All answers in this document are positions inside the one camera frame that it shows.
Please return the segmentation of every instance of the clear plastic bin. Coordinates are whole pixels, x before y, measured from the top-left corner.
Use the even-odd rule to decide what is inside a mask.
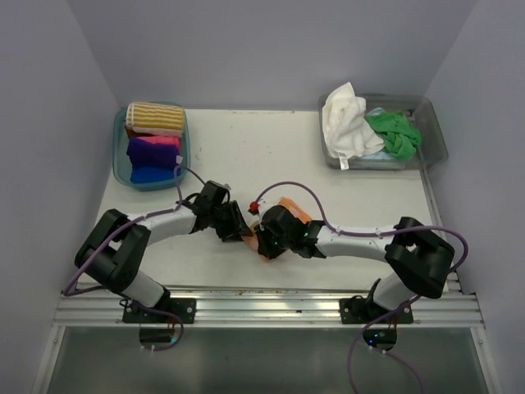
[[[381,107],[389,112],[404,112],[412,125],[421,132],[422,143],[416,154],[409,160],[397,160],[395,158],[376,160],[363,156],[351,158],[348,161],[349,168],[354,170],[403,170],[431,167],[443,163],[449,153],[446,149],[445,140],[441,134],[441,128],[437,121],[434,107],[429,99],[423,96],[404,96],[391,94],[359,94],[367,100],[367,112]],[[319,98],[319,124],[321,132],[322,152],[328,167],[340,168],[338,158],[333,158],[326,149],[324,134],[322,133],[322,107],[324,107],[328,94]]]

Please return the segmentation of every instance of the green towel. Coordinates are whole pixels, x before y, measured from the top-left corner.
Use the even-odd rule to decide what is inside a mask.
[[[394,158],[408,160],[421,144],[421,134],[402,112],[382,112],[365,119],[377,134],[385,137],[385,150]]]

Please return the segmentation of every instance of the towel tag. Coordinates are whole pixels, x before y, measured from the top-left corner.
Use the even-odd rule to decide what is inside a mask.
[[[344,153],[339,152],[339,165],[341,166],[341,170],[348,170],[348,159],[346,158],[346,155]]]

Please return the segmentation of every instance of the metal frame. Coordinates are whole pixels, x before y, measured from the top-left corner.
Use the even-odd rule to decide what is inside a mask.
[[[441,225],[427,169],[421,179],[431,220]],[[414,324],[404,328],[470,328],[490,394],[501,386],[487,349],[482,314],[475,295],[463,295],[458,276],[448,277],[449,291],[439,300],[421,299],[413,304]],[[192,327],[206,328],[356,328],[340,322],[339,299],[365,296],[365,291],[319,291],[282,289],[181,288],[168,286],[174,298],[195,298],[197,312]],[[133,327],[121,322],[120,297],[100,291],[60,299],[48,344],[32,394],[48,390],[67,327]]]
[[[281,290],[181,290],[168,287],[173,298],[195,298],[192,327],[224,328],[341,328],[339,299],[366,296],[364,292]],[[114,327],[122,325],[120,297],[110,292],[62,298],[54,323],[60,327]],[[473,295],[444,295],[413,305],[414,324],[406,328],[482,328],[482,316]]]

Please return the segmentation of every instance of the blue towel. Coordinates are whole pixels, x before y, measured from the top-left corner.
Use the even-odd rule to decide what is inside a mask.
[[[180,175],[180,169],[177,170],[177,175]],[[155,167],[141,167],[133,168],[131,170],[132,183],[153,183],[162,182],[173,179],[173,171],[165,170],[163,168]]]
[[[173,170],[177,164],[179,150],[174,144],[150,144],[132,137],[126,153],[133,168],[156,167]]]

